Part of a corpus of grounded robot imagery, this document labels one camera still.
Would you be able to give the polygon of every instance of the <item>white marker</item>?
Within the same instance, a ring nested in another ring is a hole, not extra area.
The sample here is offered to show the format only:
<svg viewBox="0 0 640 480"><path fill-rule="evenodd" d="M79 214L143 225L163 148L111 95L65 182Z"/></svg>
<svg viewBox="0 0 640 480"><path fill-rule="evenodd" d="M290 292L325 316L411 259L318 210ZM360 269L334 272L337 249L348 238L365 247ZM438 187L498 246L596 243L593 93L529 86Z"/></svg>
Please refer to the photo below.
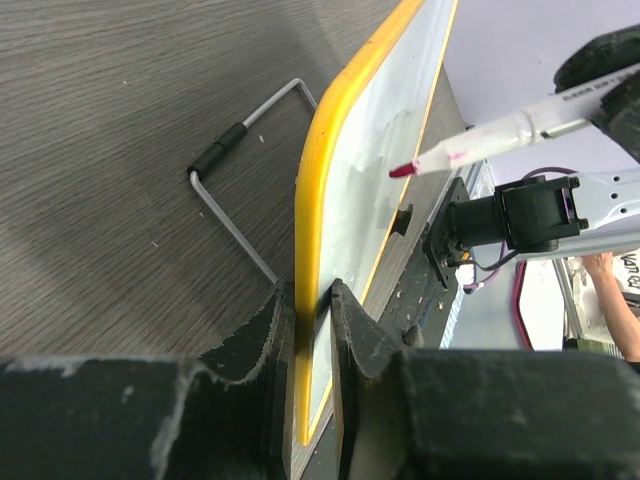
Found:
<svg viewBox="0 0 640 480"><path fill-rule="evenodd" d="M411 163L392 170L392 178L455 170L470 163L543 140L557 138L589 125L600 110L600 100L640 63L546 97L540 102L493 122L441 141Z"/></svg>

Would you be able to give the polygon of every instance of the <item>yellow whiteboard edge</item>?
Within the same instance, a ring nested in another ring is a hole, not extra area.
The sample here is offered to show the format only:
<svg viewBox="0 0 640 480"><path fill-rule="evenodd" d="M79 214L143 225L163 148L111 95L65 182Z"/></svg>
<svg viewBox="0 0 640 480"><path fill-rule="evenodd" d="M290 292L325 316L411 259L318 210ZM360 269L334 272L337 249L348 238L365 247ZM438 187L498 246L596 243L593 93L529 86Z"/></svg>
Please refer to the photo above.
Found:
<svg viewBox="0 0 640 480"><path fill-rule="evenodd" d="M335 78L318 105L302 152L295 196L295 398L296 433L298 442L305 446L309 444L314 434L333 383L329 382L323 394L320 408L312 422L309 422L314 322L316 319L320 270L319 253L322 239L322 210L324 207L324 192L326 190L330 166L330 162L327 160L333 155L340 130L351 107L364 91L375 72L380 68L382 62L384 62L389 55L424 2L425 0L403 0L387 17L378 30L376 30L367 43L356 53L345 69ZM438 74L456 7L457 0L454 1L445 42L440 53ZM431 108L435 84L436 82L434 82L430 93L423 120L423 129L416 151L420 147L422 135L424 134L424 125L426 124ZM408 184L409 182L407 181L404 185L401 198L404 197ZM298 211L304 212L305 215L298 215ZM383 250L384 244L378 252L361 302L364 301L368 293ZM303 252L309 251L315 252L315 254L311 255L311 257L303 255Z"/></svg>

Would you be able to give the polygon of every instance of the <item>white wall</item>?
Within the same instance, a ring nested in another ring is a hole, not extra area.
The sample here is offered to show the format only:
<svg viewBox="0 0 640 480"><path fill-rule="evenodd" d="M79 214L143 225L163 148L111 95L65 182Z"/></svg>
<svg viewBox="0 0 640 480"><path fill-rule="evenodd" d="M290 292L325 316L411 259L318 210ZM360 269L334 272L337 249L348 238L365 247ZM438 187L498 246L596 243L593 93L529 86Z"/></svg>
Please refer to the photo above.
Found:
<svg viewBox="0 0 640 480"><path fill-rule="evenodd" d="M463 118L493 120L554 91L553 75L595 36L640 23L640 0L460 0L445 66ZM535 168L637 164L597 129L490 159L496 184Z"/></svg>

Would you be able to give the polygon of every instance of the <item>red marker tip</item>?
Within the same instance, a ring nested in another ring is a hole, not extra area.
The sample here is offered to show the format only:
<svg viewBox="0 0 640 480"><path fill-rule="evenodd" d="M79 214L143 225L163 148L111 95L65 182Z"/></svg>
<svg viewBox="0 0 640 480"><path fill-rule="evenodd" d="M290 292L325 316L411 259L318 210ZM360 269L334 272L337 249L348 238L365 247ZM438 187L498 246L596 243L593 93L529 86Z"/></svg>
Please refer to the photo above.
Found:
<svg viewBox="0 0 640 480"><path fill-rule="evenodd" d="M409 175L413 175L416 173L416 167L413 166L413 163L407 163L398 168L395 168L389 172L389 176L391 178L402 178L408 177Z"/></svg>

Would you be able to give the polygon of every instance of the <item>human arm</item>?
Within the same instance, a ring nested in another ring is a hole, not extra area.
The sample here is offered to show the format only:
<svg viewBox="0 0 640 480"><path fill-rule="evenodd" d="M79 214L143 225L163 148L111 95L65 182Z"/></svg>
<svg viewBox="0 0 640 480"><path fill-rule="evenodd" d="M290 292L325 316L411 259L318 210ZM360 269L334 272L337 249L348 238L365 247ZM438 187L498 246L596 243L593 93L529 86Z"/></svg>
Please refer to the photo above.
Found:
<svg viewBox="0 0 640 480"><path fill-rule="evenodd" d="M601 253L582 258L598 295L611 338L628 362L640 362L640 321L625 301L613 275L613 255Z"/></svg>

